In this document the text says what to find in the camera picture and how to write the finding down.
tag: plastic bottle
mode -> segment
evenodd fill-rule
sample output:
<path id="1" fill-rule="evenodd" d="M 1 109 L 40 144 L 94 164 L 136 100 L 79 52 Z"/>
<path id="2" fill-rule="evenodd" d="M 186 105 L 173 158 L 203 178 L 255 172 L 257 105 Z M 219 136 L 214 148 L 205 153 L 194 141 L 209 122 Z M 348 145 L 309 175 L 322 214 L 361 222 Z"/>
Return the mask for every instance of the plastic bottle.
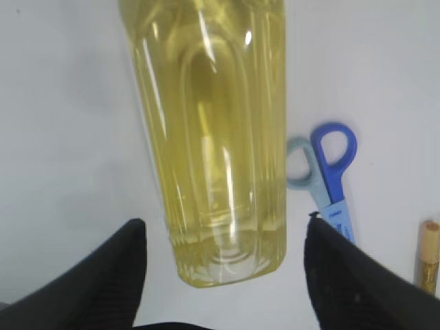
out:
<path id="1" fill-rule="evenodd" d="M 286 250 L 283 0 L 120 0 L 180 277 L 274 271 Z"/>

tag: bottle bottom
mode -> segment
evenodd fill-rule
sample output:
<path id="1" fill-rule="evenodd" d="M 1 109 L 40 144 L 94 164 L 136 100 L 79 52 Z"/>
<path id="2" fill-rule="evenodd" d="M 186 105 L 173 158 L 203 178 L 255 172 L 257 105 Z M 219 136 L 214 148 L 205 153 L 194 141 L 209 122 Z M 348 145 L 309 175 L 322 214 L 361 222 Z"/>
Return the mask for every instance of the bottle bottom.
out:
<path id="1" fill-rule="evenodd" d="M 276 270 L 286 252 L 286 231 L 211 228 L 204 238 L 174 244 L 180 278 L 194 287 L 244 281 Z"/>

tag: light blue scissors handle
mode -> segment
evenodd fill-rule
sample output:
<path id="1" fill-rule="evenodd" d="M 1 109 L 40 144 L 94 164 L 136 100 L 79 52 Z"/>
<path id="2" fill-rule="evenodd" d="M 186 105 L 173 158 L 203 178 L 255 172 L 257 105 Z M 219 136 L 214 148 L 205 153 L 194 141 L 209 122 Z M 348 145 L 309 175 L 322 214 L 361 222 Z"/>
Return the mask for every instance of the light blue scissors handle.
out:
<path id="1" fill-rule="evenodd" d="M 335 164 L 329 165 L 325 159 L 325 154 L 322 149 L 322 139 L 329 133 L 341 132 L 346 136 L 347 148 L 345 154 Z M 356 136 L 350 128 L 339 122 L 329 122 L 315 129 L 310 135 L 310 142 L 316 153 L 316 159 L 324 181 L 327 191 L 330 195 L 331 203 L 338 203 L 344 197 L 342 189 L 342 174 L 349 167 L 351 162 L 355 159 L 358 150 L 358 141 Z"/>
<path id="2" fill-rule="evenodd" d="M 298 149 L 304 150 L 307 163 L 309 163 L 310 173 L 305 179 L 291 179 L 288 177 L 287 187 L 295 190 L 308 190 L 318 209 L 325 208 L 331 204 L 330 196 L 325 188 L 325 182 L 309 140 L 303 137 L 289 140 L 287 143 L 287 156 Z"/>

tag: scissors blade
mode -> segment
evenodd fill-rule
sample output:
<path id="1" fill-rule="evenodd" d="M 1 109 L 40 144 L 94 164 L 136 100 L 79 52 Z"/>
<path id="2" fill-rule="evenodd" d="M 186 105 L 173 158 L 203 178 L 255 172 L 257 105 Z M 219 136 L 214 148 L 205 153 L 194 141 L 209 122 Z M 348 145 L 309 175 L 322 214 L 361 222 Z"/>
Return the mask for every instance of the scissors blade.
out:
<path id="1" fill-rule="evenodd" d="M 345 199 L 323 208 L 320 210 L 320 213 L 324 220 L 330 223 L 343 237 L 355 244 L 355 235 L 353 233 L 353 227 L 351 226 L 349 208 L 347 207 L 347 201 Z"/>

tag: yellow liquid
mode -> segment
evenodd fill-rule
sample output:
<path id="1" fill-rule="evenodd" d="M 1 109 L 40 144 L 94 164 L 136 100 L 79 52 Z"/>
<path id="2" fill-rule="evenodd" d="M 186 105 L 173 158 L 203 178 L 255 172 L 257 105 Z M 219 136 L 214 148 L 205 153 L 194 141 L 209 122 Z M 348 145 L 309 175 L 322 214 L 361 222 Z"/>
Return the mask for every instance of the yellow liquid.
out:
<path id="1" fill-rule="evenodd" d="M 180 277 L 274 271 L 286 250 L 283 0 L 120 0 Z"/>

